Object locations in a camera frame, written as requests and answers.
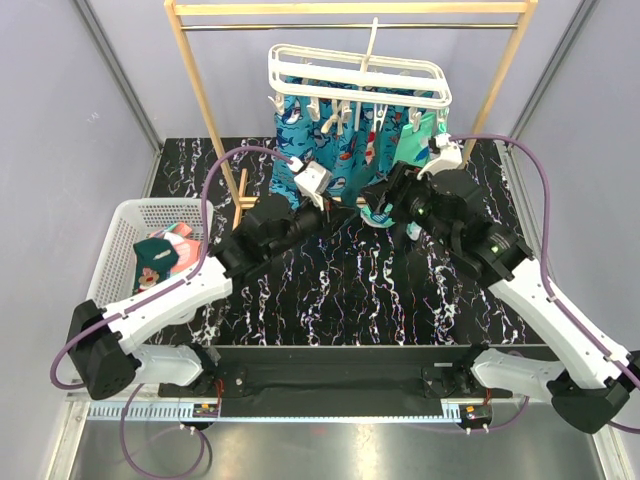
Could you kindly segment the dark teal sock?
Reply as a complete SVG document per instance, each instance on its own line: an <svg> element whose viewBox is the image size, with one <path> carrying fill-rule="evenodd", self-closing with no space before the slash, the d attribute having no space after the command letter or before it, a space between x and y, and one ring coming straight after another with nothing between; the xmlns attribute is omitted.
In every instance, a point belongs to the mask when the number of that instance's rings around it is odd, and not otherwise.
<svg viewBox="0 0 640 480"><path fill-rule="evenodd" d="M133 294L142 293L167 280L179 260L171 242L159 237L135 243L133 251L136 258Z"/></svg>
<svg viewBox="0 0 640 480"><path fill-rule="evenodd" d="M393 200L393 192L386 181L367 185L356 195L356 205L368 207L374 213L383 212Z"/></svg>

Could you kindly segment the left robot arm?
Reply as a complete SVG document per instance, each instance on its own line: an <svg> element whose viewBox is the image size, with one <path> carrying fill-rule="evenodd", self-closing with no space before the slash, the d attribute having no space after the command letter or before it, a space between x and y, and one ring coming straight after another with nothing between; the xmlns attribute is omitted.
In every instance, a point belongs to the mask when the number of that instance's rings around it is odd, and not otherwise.
<svg viewBox="0 0 640 480"><path fill-rule="evenodd" d="M196 344L150 345L148 339L241 290L310 237L336 233L358 212L330 199L322 207L306 199L291 209L282 195L264 196L201 266L104 308L92 300L78 305L69 329L69 356L90 398L109 399L133 384L169 384L196 396L208 394L218 363L212 350Z"/></svg>

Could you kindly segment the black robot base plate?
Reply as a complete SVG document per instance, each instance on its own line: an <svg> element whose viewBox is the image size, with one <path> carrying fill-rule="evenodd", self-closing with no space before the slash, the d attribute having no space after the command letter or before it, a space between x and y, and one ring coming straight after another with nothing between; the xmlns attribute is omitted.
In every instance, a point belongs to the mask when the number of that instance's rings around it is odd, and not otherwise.
<svg viewBox="0 0 640 480"><path fill-rule="evenodd" d="M541 345L220 346L201 380L167 364L147 382L172 400L220 400L229 422L455 422L456 400L543 401L564 365Z"/></svg>

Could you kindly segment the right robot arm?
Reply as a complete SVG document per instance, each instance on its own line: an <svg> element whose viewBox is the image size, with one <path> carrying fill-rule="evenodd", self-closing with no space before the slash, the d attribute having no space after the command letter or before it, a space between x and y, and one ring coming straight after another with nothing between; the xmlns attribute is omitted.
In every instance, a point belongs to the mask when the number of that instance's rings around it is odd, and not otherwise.
<svg viewBox="0 0 640 480"><path fill-rule="evenodd" d="M485 214L483 191L467 171L422 174L400 162L362 195L374 214L420 226L459 272L516 311L556 356L542 361L475 346L454 368L460 393L488 388L528 396L587 434L625 406L637 388L638 353L608 338L553 288L525 240Z"/></svg>

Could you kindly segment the pink sock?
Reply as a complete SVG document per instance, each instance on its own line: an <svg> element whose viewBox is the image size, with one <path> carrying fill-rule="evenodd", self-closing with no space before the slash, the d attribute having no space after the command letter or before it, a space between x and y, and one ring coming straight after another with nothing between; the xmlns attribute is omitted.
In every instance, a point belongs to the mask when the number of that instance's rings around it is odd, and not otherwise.
<svg viewBox="0 0 640 480"><path fill-rule="evenodd" d="M178 260L171 268L171 275L176 275L196 264L200 258L201 242L181 235L168 232L164 235L164 239L168 240L176 253Z"/></svg>
<svg viewBox="0 0 640 480"><path fill-rule="evenodd" d="M169 239L170 235L178 236L180 238L189 238L193 229L184 222L173 223L163 229L154 231L147 235L148 238L166 238Z"/></svg>

